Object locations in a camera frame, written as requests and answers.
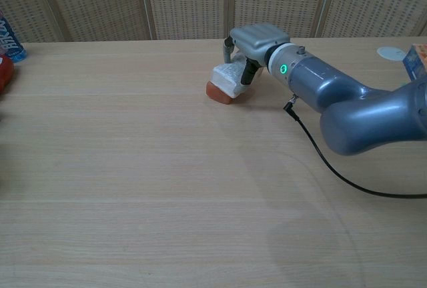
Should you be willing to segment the white round disc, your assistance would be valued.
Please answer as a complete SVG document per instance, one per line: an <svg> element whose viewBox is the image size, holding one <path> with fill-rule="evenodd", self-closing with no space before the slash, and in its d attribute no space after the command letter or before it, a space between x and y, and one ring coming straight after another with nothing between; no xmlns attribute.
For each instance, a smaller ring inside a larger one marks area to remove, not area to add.
<svg viewBox="0 0 427 288"><path fill-rule="evenodd" d="M377 54L379 54L379 56L381 56L382 58L390 61L403 61L406 56L405 51L397 47L390 46L377 48Z"/></svg>

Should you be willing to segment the blue-cap water bottle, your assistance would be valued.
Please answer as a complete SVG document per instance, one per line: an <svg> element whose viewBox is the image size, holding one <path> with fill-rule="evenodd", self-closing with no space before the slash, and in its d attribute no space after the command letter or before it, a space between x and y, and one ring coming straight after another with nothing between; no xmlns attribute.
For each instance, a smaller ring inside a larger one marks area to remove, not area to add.
<svg viewBox="0 0 427 288"><path fill-rule="evenodd" d="M9 22L0 10L0 48L4 55L17 63L27 57L27 52L18 40Z"/></svg>

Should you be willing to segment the red ketchup bottle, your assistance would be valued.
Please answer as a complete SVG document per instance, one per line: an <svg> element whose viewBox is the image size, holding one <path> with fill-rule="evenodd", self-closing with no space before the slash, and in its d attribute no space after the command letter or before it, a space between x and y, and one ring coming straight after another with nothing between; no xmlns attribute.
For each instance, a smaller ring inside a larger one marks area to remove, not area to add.
<svg viewBox="0 0 427 288"><path fill-rule="evenodd" d="M14 74L14 64L12 60L0 54L0 94L2 94L11 82Z"/></svg>

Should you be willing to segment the bamboo folding screen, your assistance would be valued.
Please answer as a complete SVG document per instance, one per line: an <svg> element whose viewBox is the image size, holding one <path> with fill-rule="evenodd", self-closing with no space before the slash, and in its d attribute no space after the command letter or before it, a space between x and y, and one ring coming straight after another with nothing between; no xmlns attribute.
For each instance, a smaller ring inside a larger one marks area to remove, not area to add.
<svg viewBox="0 0 427 288"><path fill-rule="evenodd" d="M427 36L427 0L0 0L23 42L219 39L271 23L292 37Z"/></svg>

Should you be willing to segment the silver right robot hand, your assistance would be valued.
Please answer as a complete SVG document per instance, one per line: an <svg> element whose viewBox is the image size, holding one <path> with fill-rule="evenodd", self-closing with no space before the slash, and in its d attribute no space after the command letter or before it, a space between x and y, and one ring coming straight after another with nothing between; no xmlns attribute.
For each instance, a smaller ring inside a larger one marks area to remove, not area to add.
<svg viewBox="0 0 427 288"><path fill-rule="evenodd" d="M235 27L224 40L224 62L231 63L231 54L237 47L246 58L240 82L250 85L257 71L268 66L272 53L289 42L290 36L285 31L269 23Z"/></svg>

